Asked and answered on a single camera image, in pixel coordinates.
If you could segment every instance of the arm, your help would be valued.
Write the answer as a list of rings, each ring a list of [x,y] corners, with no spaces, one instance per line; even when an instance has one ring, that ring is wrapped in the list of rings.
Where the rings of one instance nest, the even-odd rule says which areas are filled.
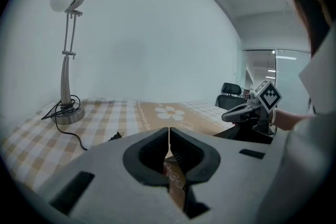
[[[309,119],[314,115],[298,115],[288,111],[277,109],[274,125],[284,131],[292,130],[294,125],[304,119]],[[273,111],[269,115],[269,122],[272,121]]]

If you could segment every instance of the cable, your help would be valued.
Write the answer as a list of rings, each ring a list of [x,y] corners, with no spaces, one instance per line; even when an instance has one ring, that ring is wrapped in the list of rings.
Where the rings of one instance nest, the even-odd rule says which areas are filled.
[[[75,109],[72,111],[72,113],[74,113],[74,112],[76,112],[76,111],[79,110],[81,103],[80,103],[80,99],[79,99],[78,96],[76,96],[76,95],[71,95],[71,96],[76,97],[76,98],[78,99],[78,101],[79,101],[79,105],[78,105],[78,107],[75,108]],[[79,140],[79,144],[80,144],[81,148],[82,148],[83,150],[87,151],[88,149],[85,148],[85,147],[83,146],[82,141],[81,141],[80,137],[79,137],[77,134],[75,134],[75,133],[69,133],[69,132],[63,132],[63,131],[58,127],[58,124],[57,124],[57,116],[63,114],[63,113],[66,112],[67,110],[70,111],[69,109],[73,109],[73,105],[74,105],[75,103],[76,103],[75,100],[74,100],[74,99],[71,99],[71,104],[62,106],[61,110],[60,110],[60,111],[57,111],[57,108],[58,108],[59,104],[61,104],[61,101],[59,101],[56,105],[53,106],[52,109],[49,110],[49,112],[48,112],[43,118],[41,118],[41,120],[45,120],[45,119],[49,119],[49,118],[53,118],[53,117],[55,117],[55,124],[56,124],[57,129],[58,129],[62,134],[69,134],[69,135],[72,135],[72,136],[77,137],[77,139]],[[54,112],[53,114],[49,115],[53,109],[55,109],[55,112]]]
[[[59,101],[59,102],[57,103],[55,111],[57,110],[57,107],[58,107],[58,105],[60,104],[60,102],[61,102],[61,101]],[[57,129],[58,129],[62,134],[70,134],[70,135],[73,135],[73,136],[77,137],[78,140],[79,140],[79,144],[80,144],[81,148],[82,148],[83,150],[85,150],[85,151],[88,150],[86,147],[84,147],[84,146],[82,145],[82,140],[80,139],[80,137],[79,137],[77,134],[69,133],[69,132],[63,132],[63,131],[58,127],[58,124],[57,124],[57,115],[55,115],[55,123],[56,123],[56,127],[57,127]]]

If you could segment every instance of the black chair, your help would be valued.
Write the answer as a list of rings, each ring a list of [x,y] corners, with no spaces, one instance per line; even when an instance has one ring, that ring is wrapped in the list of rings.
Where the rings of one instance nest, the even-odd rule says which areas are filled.
[[[231,95],[241,95],[241,90],[242,89],[236,84],[224,83],[222,93],[225,93],[226,95],[221,94],[217,97],[216,106],[225,110],[230,110],[235,106],[246,103],[245,99]]]

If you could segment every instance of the beige tablecloth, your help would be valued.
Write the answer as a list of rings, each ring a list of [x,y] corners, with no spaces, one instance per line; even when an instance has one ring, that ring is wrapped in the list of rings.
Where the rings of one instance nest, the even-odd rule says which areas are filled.
[[[36,190],[48,177],[84,153],[76,137],[60,133],[51,119],[42,121],[51,104],[19,124],[1,141],[1,152],[11,175]],[[123,136],[162,127],[178,127],[214,135],[233,125],[225,123],[225,110],[204,102],[145,103],[88,99],[82,102],[85,116],[70,125],[59,125],[65,132],[80,136],[91,148],[106,142],[117,132]]]

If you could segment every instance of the power cord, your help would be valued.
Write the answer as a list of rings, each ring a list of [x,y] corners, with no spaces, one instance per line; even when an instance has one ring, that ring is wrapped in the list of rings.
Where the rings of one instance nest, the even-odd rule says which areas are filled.
[[[49,118],[53,118],[53,117],[55,117],[55,124],[56,124],[57,129],[58,129],[62,134],[69,134],[69,135],[72,135],[72,136],[77,137],[77,139],[79,140],[80,147],[81,147],[83,150],[87,151],[88,149],[87,149],[86,147],[83,146],[83,144],[82,144],[82,140],[80,139],[80,137],[79,137],[77,134],[75,134],[75,133],[70,133],[70,132],[63,132],[63,131],[58,127],[58,124],[57,124],[57,116],[58,116],[58,115],[66,114],[66,113],[74,113],[74,112],[76,112],[77,110],[79,110],[80,105],[81,105],[79,97],[76,96],[76,95],[71,95],[71,96],[76,97],[76,98],[78,99],[79,104],[78,104],[78,107],[77,107],[77,108],[75,108],[75,109],[73,108],[73,107],[74,107],[74,104],[76,103],[76,101],[75,101],[74,99],[71,99],[71,104],[69,104],[69,105],[62,105],[62,106],[61,106],[61,110],[60,110],[60,111],[57,111],[58,106],[61,104],[61,101],[59,101],[56,105],[53,106],[52,109],[49,110],[49,112],[48,112],[44,117],[41,118],[41,120],[45,120],[45,119],[49,119]],[[49,115],[53,109],[55,109],[55,112],[54,112],[53,114]],[[113,137],[111,137],[108,141],[112,141],[112,140],[115,140],[115,139],[119,139],[119,138],[121,138],[121,137],[122,137],[122,135],[121,135],[119,132],[117,132],[117,134],[115,134]]]

